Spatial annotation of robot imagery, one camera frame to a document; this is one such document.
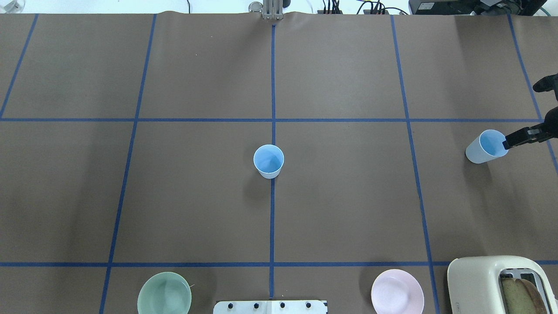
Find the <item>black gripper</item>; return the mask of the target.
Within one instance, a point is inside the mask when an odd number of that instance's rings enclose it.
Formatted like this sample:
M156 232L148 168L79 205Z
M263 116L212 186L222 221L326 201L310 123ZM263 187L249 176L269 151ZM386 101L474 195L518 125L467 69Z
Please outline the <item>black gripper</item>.
M538 80L533 85L534 92L553 91L558 99L558 74L548 75ZM527 143L542 143L558 137L558 108L555 107L546 113L544 122L532 127L524 127L514 133L505 136L502 142L504 149L510 150L514 147Z

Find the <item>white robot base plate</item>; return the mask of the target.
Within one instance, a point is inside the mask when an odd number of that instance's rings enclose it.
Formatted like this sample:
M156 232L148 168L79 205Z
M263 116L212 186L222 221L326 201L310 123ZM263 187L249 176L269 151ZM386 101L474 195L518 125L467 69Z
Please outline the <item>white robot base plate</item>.
M238 300L220 301L214 314L327 314L322 300Z

